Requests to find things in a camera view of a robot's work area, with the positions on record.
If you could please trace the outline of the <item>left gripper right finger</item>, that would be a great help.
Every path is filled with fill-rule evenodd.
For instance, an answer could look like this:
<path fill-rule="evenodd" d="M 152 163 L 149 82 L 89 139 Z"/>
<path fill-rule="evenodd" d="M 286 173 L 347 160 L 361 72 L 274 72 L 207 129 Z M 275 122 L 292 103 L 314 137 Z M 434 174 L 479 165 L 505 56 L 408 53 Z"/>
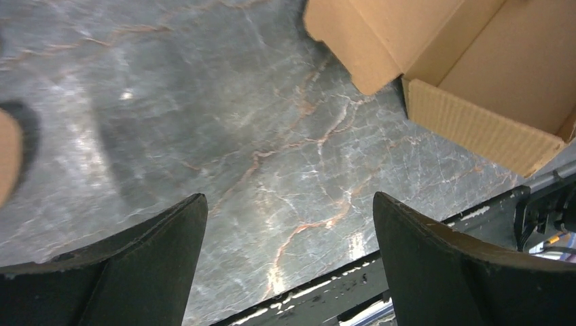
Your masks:
<path fill-rule="evenodd" d="M 376 237 L 400 325 L 574 325 L 575 265 L 456 231 L 383 192 Z"/>

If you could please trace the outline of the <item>cardboard box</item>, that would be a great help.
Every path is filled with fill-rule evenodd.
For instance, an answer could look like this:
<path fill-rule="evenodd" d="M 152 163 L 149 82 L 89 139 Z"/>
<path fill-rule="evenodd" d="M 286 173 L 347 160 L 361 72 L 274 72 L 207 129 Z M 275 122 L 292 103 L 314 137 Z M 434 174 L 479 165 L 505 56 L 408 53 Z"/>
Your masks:
<path fill-rule="evenodd" d="M 574 1 L 309 1 L 308 34 L 366 95 L 529 177 L 575 142 Z"/>

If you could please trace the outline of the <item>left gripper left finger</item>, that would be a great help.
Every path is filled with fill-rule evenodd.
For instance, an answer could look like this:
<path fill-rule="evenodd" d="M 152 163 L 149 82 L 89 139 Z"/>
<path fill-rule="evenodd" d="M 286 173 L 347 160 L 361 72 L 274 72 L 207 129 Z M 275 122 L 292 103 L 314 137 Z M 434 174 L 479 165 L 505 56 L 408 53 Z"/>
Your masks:
<path fill-rule="evenodd" d="M 1 269 L 2 325 L 180 325 L 208 204 L 193 194 L 156 217 L 42 264 Z"/>

